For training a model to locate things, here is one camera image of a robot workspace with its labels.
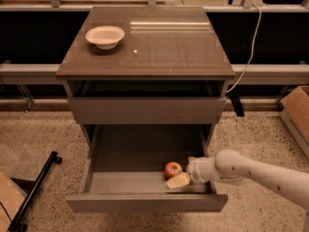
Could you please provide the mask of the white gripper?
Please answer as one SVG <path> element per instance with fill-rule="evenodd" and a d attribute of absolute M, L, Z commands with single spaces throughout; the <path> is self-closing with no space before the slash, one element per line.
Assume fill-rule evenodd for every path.
<path fill-rule="evenodd" d="M 194 183 L 206 183 L 208 181 L 218 181 L 222 177 L 221 172 L 215 166 L 214 157 L 188 157 L 187 160 L 186 173 L 177 174 L 165 182 L 168 189 L 187 186 L 190 179 Z"/>

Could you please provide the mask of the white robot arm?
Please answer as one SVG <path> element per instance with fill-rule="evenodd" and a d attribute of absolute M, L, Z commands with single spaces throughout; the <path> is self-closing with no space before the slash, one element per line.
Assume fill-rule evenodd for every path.
<path fill-rule="evenodd" d="M 168 189 L 204 184 L 208 181 L 238 185 L 249 179 L 302 207 L 309 213 L 309 174 L 256 161 L 234 150 L 222 150 L 214 157 L 188 158 L 186 168 L 175 161 L 165 165 Z"/>

